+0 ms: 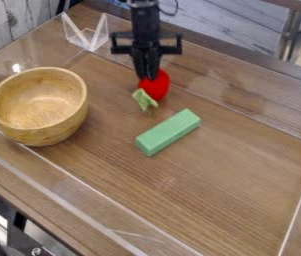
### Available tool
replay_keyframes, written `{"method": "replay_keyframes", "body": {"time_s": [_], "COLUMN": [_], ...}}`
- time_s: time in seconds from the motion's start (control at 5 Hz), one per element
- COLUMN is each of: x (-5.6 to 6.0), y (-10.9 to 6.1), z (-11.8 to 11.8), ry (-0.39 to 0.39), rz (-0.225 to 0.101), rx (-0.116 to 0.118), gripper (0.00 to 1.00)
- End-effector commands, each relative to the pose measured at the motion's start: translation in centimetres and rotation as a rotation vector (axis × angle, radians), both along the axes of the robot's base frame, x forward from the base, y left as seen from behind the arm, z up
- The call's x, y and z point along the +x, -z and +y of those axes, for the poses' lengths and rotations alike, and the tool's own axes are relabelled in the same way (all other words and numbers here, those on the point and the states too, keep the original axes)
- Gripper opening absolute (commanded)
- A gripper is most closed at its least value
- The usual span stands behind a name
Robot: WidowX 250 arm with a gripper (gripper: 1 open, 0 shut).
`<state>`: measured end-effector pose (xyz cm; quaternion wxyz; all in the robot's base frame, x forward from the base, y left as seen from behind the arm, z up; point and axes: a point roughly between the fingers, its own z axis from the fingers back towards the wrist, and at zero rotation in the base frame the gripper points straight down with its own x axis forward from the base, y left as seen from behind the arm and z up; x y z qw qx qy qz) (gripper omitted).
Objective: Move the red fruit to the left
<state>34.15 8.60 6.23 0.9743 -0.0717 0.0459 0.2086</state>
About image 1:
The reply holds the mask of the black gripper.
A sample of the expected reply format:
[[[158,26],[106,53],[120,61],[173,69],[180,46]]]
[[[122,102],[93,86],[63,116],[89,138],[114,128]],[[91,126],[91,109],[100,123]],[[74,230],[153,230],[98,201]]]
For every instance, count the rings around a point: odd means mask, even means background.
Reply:
[[[162,38],[173,39],[176,44],[162,45]],[[144,79],[146,75],[150,80],[157,78],[160,61],[164,55],[182,54],[182,35],[180,33],[152,36],[149,33],[140,35],[133,32],[113,32],[110,40],[112,53],[132,56],[140,79]]]

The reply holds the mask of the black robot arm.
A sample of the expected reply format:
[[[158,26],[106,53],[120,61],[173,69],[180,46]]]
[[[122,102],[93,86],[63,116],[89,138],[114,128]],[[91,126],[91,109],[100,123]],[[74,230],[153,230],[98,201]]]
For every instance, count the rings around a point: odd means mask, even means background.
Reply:
[[[140,79],[156,80],[164,55],[182,54],[182,34],[161,31],[160,0],[121,0],[130,7],[132,30],[112,32],[113,54],[129,55]]]

